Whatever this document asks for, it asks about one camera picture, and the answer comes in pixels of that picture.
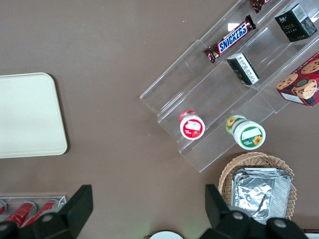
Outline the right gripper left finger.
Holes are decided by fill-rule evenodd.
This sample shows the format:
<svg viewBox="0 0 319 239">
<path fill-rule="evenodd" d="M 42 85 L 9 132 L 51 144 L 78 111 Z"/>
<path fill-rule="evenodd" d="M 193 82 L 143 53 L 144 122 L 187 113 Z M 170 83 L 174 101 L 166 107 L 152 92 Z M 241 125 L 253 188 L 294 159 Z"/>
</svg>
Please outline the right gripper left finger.
<svg viewBox="0 0 319 239">
<path fill-rule="evenodd" d="M 41 215 L 29 226 L 1 222 L 2 239 L 75 239 L 93 212 L 91 185 L 82 185 L 58 212 Z"/>
</svg>

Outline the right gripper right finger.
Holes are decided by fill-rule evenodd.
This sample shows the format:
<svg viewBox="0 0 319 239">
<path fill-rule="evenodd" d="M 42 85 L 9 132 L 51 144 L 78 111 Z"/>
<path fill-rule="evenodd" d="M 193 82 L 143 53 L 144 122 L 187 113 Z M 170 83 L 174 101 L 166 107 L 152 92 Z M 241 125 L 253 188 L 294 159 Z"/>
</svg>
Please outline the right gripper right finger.
<svg viewBox="0 0 319 239">
<path fill-rule="evenodd" d="M 270 218 L 261 224 L 238 210 L 230 210 L 214 184 L 205 186 L 205 210 L 211 224 L 202 239 L 304 239 L 306 235 L 294 222 Z"/>
</svg>

